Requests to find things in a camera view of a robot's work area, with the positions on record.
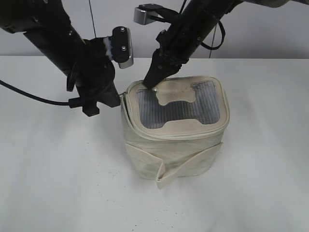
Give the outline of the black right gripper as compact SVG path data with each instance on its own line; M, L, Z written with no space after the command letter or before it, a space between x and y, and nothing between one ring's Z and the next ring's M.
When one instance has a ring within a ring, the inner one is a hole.
M156 37L159 48L153 53L150 68L143 81L145 87L155 87L162 80L178 73L182 65L188 62L188 58L177 53L178 49L170 46L168 35L164 29Z

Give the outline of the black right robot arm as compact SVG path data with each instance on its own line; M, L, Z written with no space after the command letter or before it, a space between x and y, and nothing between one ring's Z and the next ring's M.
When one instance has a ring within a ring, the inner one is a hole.
M220 19L241 4L241 0L192 0L170 27L158 34L145 80L160 82L186 64Z

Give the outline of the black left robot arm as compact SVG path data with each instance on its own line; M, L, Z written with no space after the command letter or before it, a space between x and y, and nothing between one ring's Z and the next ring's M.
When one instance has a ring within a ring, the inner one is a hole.
M114 64L121 69L133 64L129 28L118 26L110 36L83 39L59 0L3 0L0 27L11 34L22 33L66 75L67 91L76 89L79 96L65 106L95 116L98 103L111 108L121 104Z

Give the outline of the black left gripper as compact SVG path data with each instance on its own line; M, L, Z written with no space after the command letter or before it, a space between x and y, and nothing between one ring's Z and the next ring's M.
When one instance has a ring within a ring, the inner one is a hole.
M120 97L114 85L115 68L108 55L110 48L108 37L84 40L78 44L72 69L67 75L67 91L83 87L87 94L100 94L100 103L111 108L119 106ZM69 107L81 107L88 117L99 114L97 96L69 99Z

